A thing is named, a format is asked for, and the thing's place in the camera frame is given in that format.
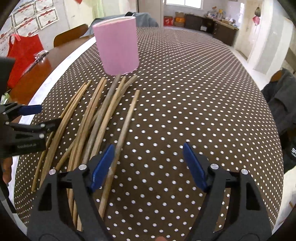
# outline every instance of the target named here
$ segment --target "blue gripper pad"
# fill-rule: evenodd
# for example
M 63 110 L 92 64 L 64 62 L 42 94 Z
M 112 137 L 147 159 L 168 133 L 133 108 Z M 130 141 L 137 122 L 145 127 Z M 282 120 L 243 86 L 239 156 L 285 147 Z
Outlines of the blue gripper pad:
M 42 105 L 28 105 L 28 106 L 22 106 L 19 109 L 18 114 L 19 115 L 34 115 L 38 114 L 42 111 Z
M 198 161 L 195 153 L 188 143 L 185 143 L 183 146 L 183 156 L 187 163 L 187 166 L 189 167 L 195 184 L 201 190 L 205 191 L 207 188 L 205 171 L 203 170 L 200 162 Z
M 101 160 L 92 173 L 92 183 L 90 189 L 94 192 L 102 186 L 102 182 L 109 171 L 115 155 L 114 145 L 109 145 L 103 153 Z

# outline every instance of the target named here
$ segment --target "metal screw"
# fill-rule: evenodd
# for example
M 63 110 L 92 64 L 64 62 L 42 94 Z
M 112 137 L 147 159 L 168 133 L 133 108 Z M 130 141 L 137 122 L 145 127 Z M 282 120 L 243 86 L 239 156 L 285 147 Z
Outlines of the metal screw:
M 244 174 L 244 175 L 247 175 L 249 172 L 248 172 L 248 170 L 247 169 L 242 169 L 242 174 Z
M 53 175 L 53 174 L 55 174 L 56 172 L 57 172 L 56 169 L 51 169 L 51 170 L 49 171 L 49 174 L 50 174 L 50 175 Z
M 214 170 L 217 170 L 219 168 L 219 166 L 215 163 L 211 164 L 211 168 Z
M 87 168 L 87 166 L 85 165 L 85 164 L 81 164 L 79 167 L 78 167 L 78 169 L 79 170 L 85 170 Z

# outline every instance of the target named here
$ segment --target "floor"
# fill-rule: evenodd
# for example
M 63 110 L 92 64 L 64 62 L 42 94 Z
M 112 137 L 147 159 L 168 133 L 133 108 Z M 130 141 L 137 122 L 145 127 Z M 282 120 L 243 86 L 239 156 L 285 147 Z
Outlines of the floor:
M 166 27 L 166 28 L 173 28 L 173 29 L 180 29 L 178 27 Z M 185 29 L 181 28 L 182 30 L 190 31 L 190 32 L 196 32 L 195 30 L 191 29 Z M 242 63 L 244 68 L 248 71 L 249 75 L 253 78 L 255 83 L 257 84 L 258 88 L 262 90 L 269 82 L 269 79 L 266 75 L 253 70 L 247 60 L 242 56 L 237 50 L 235 50 L 233 47 L 228 46 L 228 48 L 233 52 L 233 54 L 238 58 L 238 60 Z M 286 217 L 290 214 L 292 211 L 292 207 L 296 205 L 296 167 L 292 170 L 288 171 L 284 175 L 284 187 L 283 187 L 283 196 L 282 196 L 282 202 L 281 207 L 279 210 L 278 219 L 276 221 L 276 224 L 274 226 L 273 233 L 280 227 L 280 225 L 283 223 L 283 221 L 286 219 Z

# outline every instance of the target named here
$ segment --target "red box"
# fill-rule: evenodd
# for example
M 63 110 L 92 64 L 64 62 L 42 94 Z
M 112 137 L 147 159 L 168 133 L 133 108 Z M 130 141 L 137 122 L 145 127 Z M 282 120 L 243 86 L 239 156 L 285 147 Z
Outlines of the red box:
M 163 17 L 163 25 L 164 26 L 174 26 L 174 18 L 172 16 L 164 16 Z

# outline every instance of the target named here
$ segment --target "window frame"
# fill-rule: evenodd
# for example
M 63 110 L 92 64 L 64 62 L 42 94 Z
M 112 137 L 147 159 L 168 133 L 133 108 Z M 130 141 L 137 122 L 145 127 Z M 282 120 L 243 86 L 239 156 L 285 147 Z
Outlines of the window frame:
M 197 8 L 197 7 L 191 7 L 191 6 L 187 6 L 187 5 L 180 5 L 180 4 L 171 4 L 171 3 L 167 3 L 167 1 L 165 1 L 165 4 L 166 5 L 171 5 L 171 6 L 182 6 L 182 7 L 189 7 L 189 8 L 193 8 L 193 9 L 198 9 L 198 10 L 202 10 L 203 8 L 203 0 L 200 0 L 201 3 L 200 3 L 200 8 Z

